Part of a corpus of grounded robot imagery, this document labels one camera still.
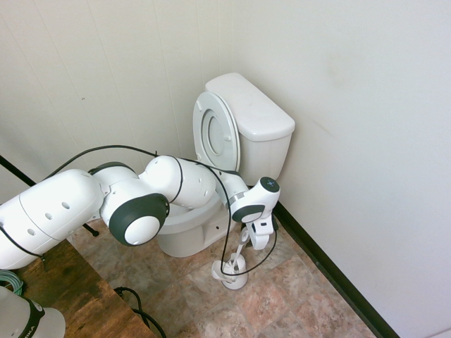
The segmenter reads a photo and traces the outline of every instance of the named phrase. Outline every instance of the toilet base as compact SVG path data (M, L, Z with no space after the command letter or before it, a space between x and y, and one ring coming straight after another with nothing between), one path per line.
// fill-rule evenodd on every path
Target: toilet base
M232 220L230 231L236 222ZM159 234L158 245L165 254L172 257L188 257L204 250L227 234L228 212L225 208L203 225L177 234Z

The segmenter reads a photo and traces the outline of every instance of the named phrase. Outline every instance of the black baseboard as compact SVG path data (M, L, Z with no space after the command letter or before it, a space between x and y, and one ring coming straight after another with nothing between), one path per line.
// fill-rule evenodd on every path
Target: black baseboard
M280 202L274 215L377 337L400 338Z

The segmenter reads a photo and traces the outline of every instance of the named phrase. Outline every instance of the green cable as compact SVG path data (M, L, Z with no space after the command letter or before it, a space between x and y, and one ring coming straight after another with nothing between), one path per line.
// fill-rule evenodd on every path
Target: green cable
M15 273L8 270L0 270L0 281L7 282L8 286L12 286L13 292L20 296L22 294L23 282L17 277Z

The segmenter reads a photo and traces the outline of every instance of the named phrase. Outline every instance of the wooden table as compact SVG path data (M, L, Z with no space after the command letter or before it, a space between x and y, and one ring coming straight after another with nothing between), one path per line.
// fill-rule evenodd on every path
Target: wooden table
M60 310L65 338L156 337L67 240L45 256L16 273L25 297Z

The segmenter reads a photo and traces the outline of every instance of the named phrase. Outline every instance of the black stand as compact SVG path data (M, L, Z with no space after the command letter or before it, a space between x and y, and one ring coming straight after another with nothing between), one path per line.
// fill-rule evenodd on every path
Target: black stand
M2 155L0 155L0 164L5 167L10 173L15 175L18 179L22 180L25 184L32 187L33 185L36 185L36 182L33 181L31 178L29 178L26 174L22 173L17 167L15 167L11 162L9 162L6 158L4 158ZM92 229L88 224L84 224L83 227L91 232L92 236L97 237L99 236L99 232Z

